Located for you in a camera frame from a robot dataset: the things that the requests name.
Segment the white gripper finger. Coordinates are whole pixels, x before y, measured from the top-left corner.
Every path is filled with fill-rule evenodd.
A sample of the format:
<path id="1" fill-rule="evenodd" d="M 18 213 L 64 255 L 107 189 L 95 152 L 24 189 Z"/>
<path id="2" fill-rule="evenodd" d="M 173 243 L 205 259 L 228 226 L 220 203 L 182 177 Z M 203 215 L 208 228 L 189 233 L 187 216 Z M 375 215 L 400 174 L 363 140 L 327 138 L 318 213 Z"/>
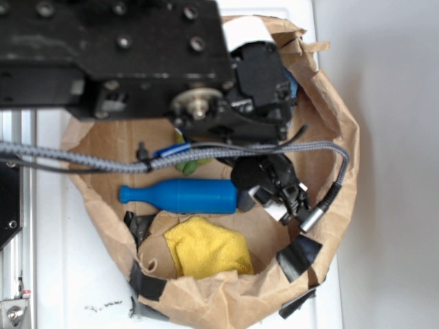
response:
<path id="1" fill-rule="evenodd" d="M 265 207 L 265 211 L 276 221 L 282 221 L 289 217 L 289 212 L 284 204 L 273 202 Z"/>

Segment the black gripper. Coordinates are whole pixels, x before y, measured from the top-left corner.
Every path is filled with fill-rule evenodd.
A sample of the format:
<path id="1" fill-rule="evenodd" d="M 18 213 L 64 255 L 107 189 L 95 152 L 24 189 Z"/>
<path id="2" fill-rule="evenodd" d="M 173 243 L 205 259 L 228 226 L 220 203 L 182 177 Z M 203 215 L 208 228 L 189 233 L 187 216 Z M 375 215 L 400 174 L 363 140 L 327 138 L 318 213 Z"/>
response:
<path id="1" fill-rule="evenodd" d="M 236 83 L 223 93 L 214 88 L 193 88 L 171 103 L 171 122 L 192 142 L 207 147 L 243 147 L 255 155 L 221 157 L 232 167 L 236 188 L 264 208 L 284 204 L 289 217 L 303 223 L 311 214 L 305 185 L 280 150 L 292 119 L 289 81 L 277 46 L 251 42 L 231 53 Z"/>

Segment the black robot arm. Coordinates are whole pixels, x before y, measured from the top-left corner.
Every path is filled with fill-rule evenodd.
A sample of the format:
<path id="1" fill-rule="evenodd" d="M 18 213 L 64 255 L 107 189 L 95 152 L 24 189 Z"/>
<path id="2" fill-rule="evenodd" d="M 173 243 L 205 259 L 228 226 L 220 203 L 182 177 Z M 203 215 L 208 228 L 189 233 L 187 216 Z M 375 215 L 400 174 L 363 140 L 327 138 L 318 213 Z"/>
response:
<path id="1" fill-rule="evenodd" d="M 134 164 L 1 144 L 4 154 L 147 173 L 217 158 L 283 223 L 311 215 L 285 152 L 294 97 L 257 17 L 223 23 L 214 1 L 2 1 L 1 107 L 64 108 L 83 121 L 166 118 L 184 142 Z"/>

